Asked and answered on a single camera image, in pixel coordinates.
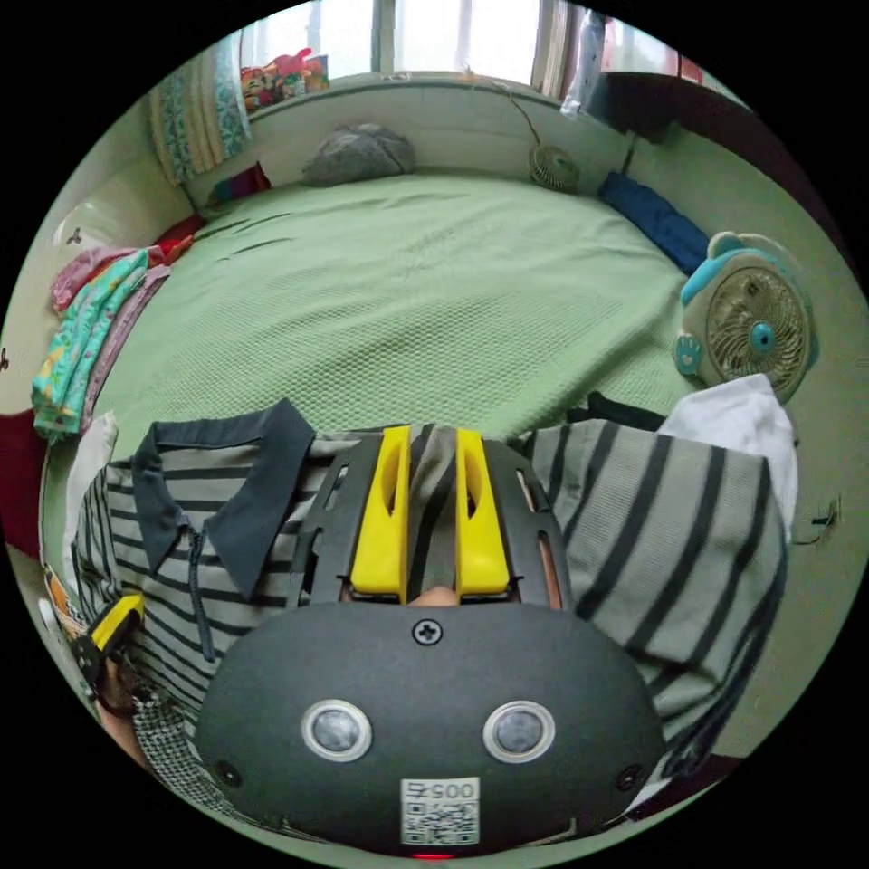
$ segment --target gray striped polo shirt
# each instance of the gray striped polo shirt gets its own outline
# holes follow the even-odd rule
[[[193,745],[205,691],[235,640],[283,610],[296,534],[332,459],[373,436],[315,434],[285,400],[154,424],[87,491],[73,548],[81,609],[91,620],[123,594],[144,596],[129,659],[149,695],[134,724],[180,796],[235,815]],[[740,698],[784,590],[766,459],[600,420],[509,443],[549,494],[577,615],[627,651],[653,697],[668,751],[651,780],[690,774]],[[452,581],[454,486],[454,430],[415,426],[410,597]]]

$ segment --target cartoon fan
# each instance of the cartoon fan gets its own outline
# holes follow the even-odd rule
[[[719,233],[682,290],[679,371],[707,386],[765,374],[785,404],[815,364],[818,342],[804,275],[762,235]]]

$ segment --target green bedspread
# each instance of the green bedspread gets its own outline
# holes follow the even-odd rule
[[[231,204],[173,266],[102,390],[115,457],[155,420],[288,397],[319,429],[437,421],[503,435],[593,389],[668,413],[684,278],[594,199],[415,176]],[[74,444],[43,488],[60,569]]]

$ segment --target zipper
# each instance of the zipper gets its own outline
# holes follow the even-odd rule
[[[190,550],[187,556],[187,582],[190,586],[190,601],[193,604],[193,612],[196,616],[196,627],[199,629],[199,642],[202,644],[202,655],[209,664],[213,664],[216,658],[215,644],[211,636],[211,626],[205,617],[205,606],[202,603],[202,595],[199,593],[199,557],[202,555],[205,534],[197,531],[187,516],[184,517],[183,523],[190,539]]]

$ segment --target screw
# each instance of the screw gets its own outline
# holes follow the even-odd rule
[[[640,773],[643,771],[643,768],[639,764],[634,764],[633,767],[628,767],[627,769],[623,769],[616,779],[616,788],[622,793],[626,793],[631,790],[638,778],[640,778]]]
[[[435,645],[443,635],[443,628],[431,618],[424,618],[414,625],[414,639],[420,645]]]
[[[239,788],[242,784],[242,777],[239,775],[238,770],[225,760],[217,762],[217,775],[229,788]]]

